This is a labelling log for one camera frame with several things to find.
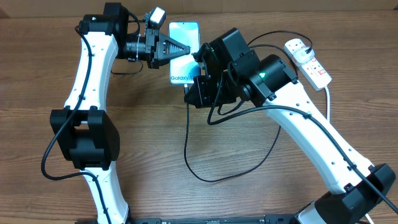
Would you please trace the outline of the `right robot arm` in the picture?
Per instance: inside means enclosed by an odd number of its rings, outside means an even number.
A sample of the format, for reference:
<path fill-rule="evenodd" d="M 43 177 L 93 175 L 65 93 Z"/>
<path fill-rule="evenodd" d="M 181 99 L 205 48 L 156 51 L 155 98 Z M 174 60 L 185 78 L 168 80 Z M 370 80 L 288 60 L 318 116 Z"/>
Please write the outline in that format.
<path fill-rule="evenodd" d="M 195 77 L 185 102 L 217 112 L 229 103 L 252 102 L 284 129 L 310 159 L 327 192 L 293 215 L 267 215 L 266 223 L 359 223 L 381 202 L 396 175 L 387 164 L 374 165 L 330 124 L 312 103 L 298 75 L 316 90 L 331 77 L 315 58 L 312 41 L 296 34 L 282 48 L 288 61 L 277 55 L 260 59 L 253 42 L 231 29 L 193 54 L 205 74 Z"/>

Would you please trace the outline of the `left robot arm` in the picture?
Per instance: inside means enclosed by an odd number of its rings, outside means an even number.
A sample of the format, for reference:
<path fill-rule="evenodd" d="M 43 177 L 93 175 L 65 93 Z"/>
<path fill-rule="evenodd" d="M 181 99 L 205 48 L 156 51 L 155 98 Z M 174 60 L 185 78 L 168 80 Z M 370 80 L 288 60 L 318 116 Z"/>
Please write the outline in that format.
<path fill-rule="evenodd" d="M 120 136 L 106 112 L 106 96 L 115 60 L 158 69 L 188 55 L 190 48 L 160 28 L 166 19 L 157 7 L 137 18 L 119 2 L 108 2 L 102 14 L 87 14 L 75 27 L 81 38 L 80 63 L 71 93 L 50 125 L 75 176 L 85 178 L 97 210 L 97 223 L 132 223 L 117 172 Z"/>

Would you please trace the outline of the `blue Galaxy smartphone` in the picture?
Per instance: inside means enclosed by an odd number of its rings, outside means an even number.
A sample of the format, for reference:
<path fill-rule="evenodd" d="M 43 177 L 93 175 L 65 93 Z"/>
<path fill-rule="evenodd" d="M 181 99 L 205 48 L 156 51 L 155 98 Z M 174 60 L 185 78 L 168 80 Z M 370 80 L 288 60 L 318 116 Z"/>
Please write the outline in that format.
<path fill-rule="evenodd" d="M 189 54 L 170 61 L 170 82 L 173 85 L 192 84 L 193 78 L 201 74 L 200 66 L 192 55 L 200 48 L 199 23 L 196 21 L 170 22 L 169 36 L 190 47 Z"/>

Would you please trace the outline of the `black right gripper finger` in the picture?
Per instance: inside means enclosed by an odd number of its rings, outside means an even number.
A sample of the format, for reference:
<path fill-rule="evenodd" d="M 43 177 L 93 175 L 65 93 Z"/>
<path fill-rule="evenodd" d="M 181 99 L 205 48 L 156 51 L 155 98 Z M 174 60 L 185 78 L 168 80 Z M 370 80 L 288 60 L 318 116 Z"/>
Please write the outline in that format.
<path fill-rule="evenodd" d="M 211 46 L 209 43 L 204 43 L 197 52 L 192 53 L 192 56 L 196 62 L 203 62 L 210 52 Z"/>
<path fill-rule="evenodd" d="M 184 96 L 184 102 L 195 108 L 203 108 L 205 106 L 205 77 L 197 76 L 193 79 L 193 85 L 189 88 Z"/>

